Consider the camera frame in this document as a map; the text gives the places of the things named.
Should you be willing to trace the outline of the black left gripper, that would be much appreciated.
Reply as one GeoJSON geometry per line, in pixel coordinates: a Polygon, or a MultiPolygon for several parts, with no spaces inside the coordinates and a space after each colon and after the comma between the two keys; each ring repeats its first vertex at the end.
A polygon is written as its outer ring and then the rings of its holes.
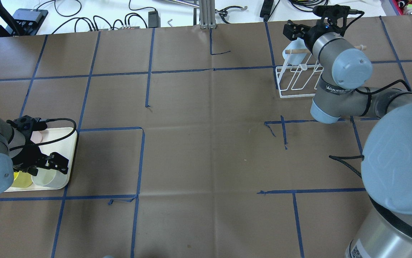
{"type": "Polygon", "coordinates": [[[63,175],[67,175],[69,161],[68,158],[58,152],[45,155],[38,146],[24,147],[12,151],[13,172],[28,173],[32,176],[38,175],[39,168],[57,170],[63,175]]]}

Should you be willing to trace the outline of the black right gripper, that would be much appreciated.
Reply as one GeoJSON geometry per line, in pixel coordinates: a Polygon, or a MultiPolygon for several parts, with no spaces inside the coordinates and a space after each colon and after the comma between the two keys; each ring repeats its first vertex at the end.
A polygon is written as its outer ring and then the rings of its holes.
{"type": "Polygon", "coordinates": [[[311,27],[304,24],[295,24],[293,22],[287,22],[283,26],[283,35],[290,41],[296,39],[302,39],[306,48],[312,52],[314,43],[322,35],[330,32],[330,25],[326,23],[316,23],[311,27]]]}

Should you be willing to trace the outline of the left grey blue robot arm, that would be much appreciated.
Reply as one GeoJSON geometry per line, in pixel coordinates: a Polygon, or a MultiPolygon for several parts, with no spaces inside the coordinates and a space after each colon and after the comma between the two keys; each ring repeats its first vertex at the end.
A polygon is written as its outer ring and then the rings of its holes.
{"type": "Polygon", "coordinates": [[[31,140],[34,131],[45,130],[47,123],[55,121],[57,119],[41,119],[31,116],[22,116],[7,121],[0,118],[0,194],[12,186],[14,173],[18,171],[37,176],[41,168],[67,175],[69,160],[58,152],[43,154],[40,146],[71,137],[76,131],[75,122],[72,123],[72,130],[63,137],[44,143],[34,143],[31,140]]]}

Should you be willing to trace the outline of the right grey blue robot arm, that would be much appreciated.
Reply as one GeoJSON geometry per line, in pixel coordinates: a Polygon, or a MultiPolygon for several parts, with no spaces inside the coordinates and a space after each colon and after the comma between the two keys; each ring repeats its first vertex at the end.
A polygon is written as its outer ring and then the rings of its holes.
{"type": "Polygon", "coordinates": [[[372,64],[344,37],[346,26],[288,21],[283,34],[323,67],[311,116],[333,124],[354,115],[371,123],[355,173],[371,211],[345,249],[346,258],[412,258],[412,90],[405,81],[365,87],[372,64]],[[402,89],[396,84],[403,84],[402,89]]]}

